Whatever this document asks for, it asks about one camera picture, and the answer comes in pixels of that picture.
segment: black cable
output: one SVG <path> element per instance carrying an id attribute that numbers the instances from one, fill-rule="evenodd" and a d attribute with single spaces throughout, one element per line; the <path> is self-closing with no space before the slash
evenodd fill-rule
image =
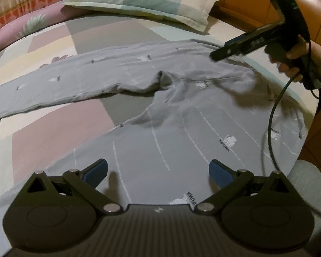
<path id="1" fill-rule="evenodd" d="M 308 63 L 307 63 L 307 70 L 309 70 L 309 66 L 310 66 L 310 61 L 311 61 L 311 55 L 312 55 L 312 45 L 311 45 L 311 42 L 309 42 L 309 52 L 308 52 Z M 293 75 L 290 80 L 288 81 L 288 83 L 286 83 L 286 85 L 284 86 L 284 88 L 282 89 L 281 93 L 279 94 L 278 98 L 276 99 L 276 102 L 275 104 L 273 105 L 272 107 L 272 110 L 271 110 L 271 113 L 270 113 L 270 118 L 269 118 L 269 125 L 268 125 L 268 146 L 269 146 L 269 153 L 270 153 L 270 156 L 271 156 L 271 160 L 272 160 L 272 163 L 275 167 L 275 169 L 277 171 L 281 171 L 281 169 L 279 168 L 278 166 L 278 163 L 276 161 L 276 158 L 275 158 L 275 155 L 273 154 L 273 149 L 272 149 L 272 143 L 271 143 L 271 129 L 272 129 L 272 119 L 273 119 L 273 115 L 275 113 L 275 110 L 276 110 L 276 107 L 277 105 L 279 104 L 281 98 L 283 97 L 285 91 L 287 90 L 287 88 L 289 87 L 290 83 L 292 81 L 295 80 L 295 78 L 297 76 L 300 75 L 300 72 L 297 72 L 295 75 Z M 303 201 L 307 204 L 307 206 L 311 209 L 311 211 L 313 213 L 315 213 L 316 215 L 318 215 L 319 217 L 321 217 L 321 211 L 317 210 L 314 206 L 312 206 L 311 204 L 309 204 L 306 200 L 303 199 Z"/>
<path id="2" fill-rule="evenodd" d="M 278 98 L 276 99 L 275 104 L 272 107 L 271 113 L 270 113 L 270 118 L 269 118 L 269 125 L 268 125 L 268 146 L 269 146 L 269 153 L 271 156 L 271 160 L 272 163 L 275 167 L 276 170 L 281 171 L 281 169 L 279 168 L 275 155 L 273 154 L 273 149 L 272 149 L 272 143 L 271 143 L 271 127 L 272 127 L 272 119 L 273 119 L 273 115 L 275 113 L 276 107 L 278 105 L 278 103 L 280 102 L 282 96 L 284 95 L 285 91 L 287 90 L 287 88 L 289 87 L 290 83 L 292 81 L 294 81 L 294 79 L 300 75 L 300 72 L 297 72 L 294 76 L 292 76 L 290 78 L 290 80 L 288 81 L 288 83 L 286 83 L 286 85 L 284 86 L 283 90 L 281 91 L 281 93 L 279 94 Z"/>
<path id="3" fill-rule="evenodd" d="M 315 115 L 317 115 L 317 114 L 320 112 L 320 110 L 321 110 L 321 89 L 319 89 L 319 97 L 320 97 L 320 99 L 319 99 L 319 102 L 318 102 L 318 104 L 317 104 L 317 108 L 316 108 L 316 113 L 315 113 Z"/>
<path id="4" fill-rule="evenodd" d="M 312 90 L 311 90 L 311 93 L 312 93 L 312 95 L 313 95 L 314 98 L 316 98 L 316 99 L 321 99 L 321 97 L 318 97 L 317 95 L 315 95 Z"/>

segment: patterned bedsheet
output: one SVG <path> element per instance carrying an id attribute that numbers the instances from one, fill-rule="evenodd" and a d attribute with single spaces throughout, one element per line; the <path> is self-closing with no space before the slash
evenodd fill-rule
<path id="1" fill-rule="evenodd" d="M 208 34 L 170 22 L 104 13 L 50 26 L 0 52 L 0 84 L 73 55 L 118 45 L 202 39 Z M 0 119 L 0 195 L 81 144 L 142 113 L 153 94 L 120 93 Z"/>

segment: human hand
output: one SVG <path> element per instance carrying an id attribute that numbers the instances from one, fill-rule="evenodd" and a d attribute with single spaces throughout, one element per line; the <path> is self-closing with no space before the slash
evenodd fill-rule
<path id="1" fill-rule="evenodd" d="M 321 46 L 313 41 L 312 43 L 312 61 L 314 61 L 315 65 L 317 66 L 317 73 L 318 76 L 321 77 Z M 287 52 L 287 58 L 288 59 L 296 59 L 299 58 L 302 55 L 308 54 L 309 51 L 309 44 L 301 37 L 299 36 L 299 43 L 293 46 L 288 52 Z M 280 73 L 285 73 L 286 76 L 289 78 L 295 75 L 298 71 L 298 67 L 289 68 L 289 66 L 285 63 L 278 63 L 275 61 L 270 55 L 269 59 L 271 63 L 277 63 L 278 71 Z M 294 82 L 299 82 L 303 79 L 302 75 L 299 75 L 295 78 Z"/>

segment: finger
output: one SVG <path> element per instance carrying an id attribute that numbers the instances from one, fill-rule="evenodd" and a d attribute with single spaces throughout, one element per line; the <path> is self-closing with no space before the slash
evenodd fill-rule
<path id="1" fill-rule="evenodd" d="M 303 39 L 303 37 L 299 36 L 299 43 L 294 45 L 288 52 L 287 58 L 289 59 L 297 59 L 298 57 L 307 54 L 309 51 L 309 44 Z"/>
<path id="2" fill-rule="evenodd" d="M 273 64 L 277 62 L 277 61 L 275 61 L 270 55 L 269 55 L 269 60 L 270 60 L 270 62 L 273 63 Z"/>
<path id="3" fill-rule="evenodd" d="M 288 71 L 285 72 L 285 75 L 288 76 L 289 78 L 293 77 L 297 72 L 299 72 L 299 68 L 298 67 L 293 67 L 290 68 Z M 303 79 L 303 76 L 300 74 L 298 75 L 295 79 L 294 82 L 299 82 Z"/>
<path id="4" fill-rule="evenodd" d="M 277 67 L 280 73 L 287 72 L 289 70 L 289 66 L 284 63 L 280 63 L 279 65 L 277 65 Z"/>

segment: metal screw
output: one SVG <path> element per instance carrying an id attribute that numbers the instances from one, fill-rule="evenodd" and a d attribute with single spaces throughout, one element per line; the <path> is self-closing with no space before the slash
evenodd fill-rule
<path id="1" fill-rule="evenodd" d="M 120 206 L 115 203 L 107 204 L 103 207 L 106 212 L 117 212 L 120 210 Z"/>
<path id="2" fill-rule="evenodd" d="M 201 203 L 198 204 L 198 209 L 202 212 L 208 212 L 214 209 L 214 205 L 211 203 Z"/>

